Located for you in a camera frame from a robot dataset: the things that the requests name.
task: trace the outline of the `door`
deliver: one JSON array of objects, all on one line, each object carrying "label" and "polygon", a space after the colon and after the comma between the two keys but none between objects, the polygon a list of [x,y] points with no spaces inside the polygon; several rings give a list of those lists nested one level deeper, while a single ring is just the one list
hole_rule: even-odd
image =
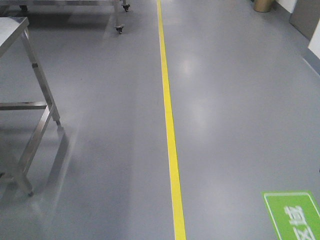
[{"label": "door", "polygon": [[297,0],[290,23],[311,39],[320,18],[320,0]]}]

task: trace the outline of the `metal frame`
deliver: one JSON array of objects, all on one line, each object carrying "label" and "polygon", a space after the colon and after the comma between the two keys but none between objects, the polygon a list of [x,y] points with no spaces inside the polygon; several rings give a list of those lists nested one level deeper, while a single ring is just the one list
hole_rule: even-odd
[{"label": "metal frame", "polygon": [[0,180],[12,179],[17,182],[19,187],[30,196],[33,195],[32,185],[27,179],[26,175],[28,173],[29,167],[34,159],[37,152],[38,146],[42,140],[45,133],[46,127],[49,123],[50,118],[56,122],[58,126],[60,123],[60,116],[56,107],[55,100],[50,91],[48,82],[46,80],[45,73],[40,65],[37,58],[35,50],[31,45],[30,34],[28,31],[28,19],[26,17],[5,17],[5,19],[18,19],[20,21],[19,26],[16,27],[15,31],[10,34],[7,39],[0,46],[0,56],[10,47],[10,45],[19,37],[22,39],[22,43],[31,62],[36,79],[40,85],[41,91],[43,93],[45,102],[9,102],[0,103],[0,111],[12,111],[12,110],[38,110],[44,109],[43,115],[35,128],[29,142],[27,143],[20,160],[17,162],[8,146],[3,140],[0,140],[0,161],[4,164],[8,173],[1,174]]},{"label": "metal frame", "polygon": [[[119,0],[0,0],[0,8],[5,9],[5,6],[20,6],[23,11],[27,11],[27,6],[110,6],[114,7],[115,28],[121,34],[125,26],[119,18]],[[130,4],[127,0],[123,0],[124,10],[129,10]]]}]

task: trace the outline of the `stainless steel table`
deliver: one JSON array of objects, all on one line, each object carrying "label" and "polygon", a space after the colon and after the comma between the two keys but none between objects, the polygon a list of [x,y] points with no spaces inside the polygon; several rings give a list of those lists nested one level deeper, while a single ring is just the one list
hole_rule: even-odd
[{"label": "stainless steel table", "polygon": [[17,38],[21,37],[24,48],[31,62],[31,67],[33,68],[35,76],[42,90],[45,102],[0,103],[0,111],[44,109],[44,112],[19,161],[17,161],[17,159],[11,153],[4,140],[0,138],[0,162],[7,170],[6,173],[0,173],[0,181],[13,178],[25,193],[29,194],[29,196],[32,196],[32,185],[28,181],[26,175],[50,118],[52,117],[52,119],[59,126],[60,116],[44,71],[31,45],[30,35],[27,28],[28,25],[29,21],[26,17],[0,17],[0,57],[2,57],[2,55]]},{"label": "stainless steel table", "polygon": [[[122,0],[122,6],[128,12],[130,4]],[[20,6],[23,12],[28,11],[27,6],[109,6],[113,5],[115,15],[115,28],[122,34],[124,24],[120,23],[118,7],[119,0],[0,0],[0,6]]]}]

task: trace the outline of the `yellow floor line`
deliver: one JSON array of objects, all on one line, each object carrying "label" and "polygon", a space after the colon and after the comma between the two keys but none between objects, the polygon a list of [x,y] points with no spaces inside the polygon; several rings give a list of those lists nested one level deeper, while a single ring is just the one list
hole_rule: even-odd
[{"label": "yellow floor line", "polygon": [[179,176],[179,164],[176,148],[175,126],[172,113],[170,82],[168,77],[168,65],[165,45],[164,26],[162,20],[161,0],[156,1],[159,25],[159,40],[161,52],[162,84],[165,110],[165,124],[168,145],[169,171],[171,182],[171,197],[173,209],[173,224],[175,240],[186,240],[185,217],[182,204],[181,185]]}]

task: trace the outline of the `caster wheel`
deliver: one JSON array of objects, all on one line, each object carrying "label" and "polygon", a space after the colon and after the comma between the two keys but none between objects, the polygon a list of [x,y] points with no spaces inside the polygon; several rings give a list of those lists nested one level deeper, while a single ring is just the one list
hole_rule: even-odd
[{"label": "caster wheel", "polygon": [[123,27],[117,27],[116,30],[118,31],[119,34],[122,34],[122,29]]},{"label": "caster wheel", "polygon": [[20,5],[19,7],[21,8],[22,13],[28,12],[28,7],[26,5]]},{"label": "caster wheel", "polygon": [[124,8],[124,10],[125,10],[126,12],[129,11],[129,7],[130,7],[130,4],[127,4],[127,5],[124,5],[124,6],[123,6],[123,8]]}]

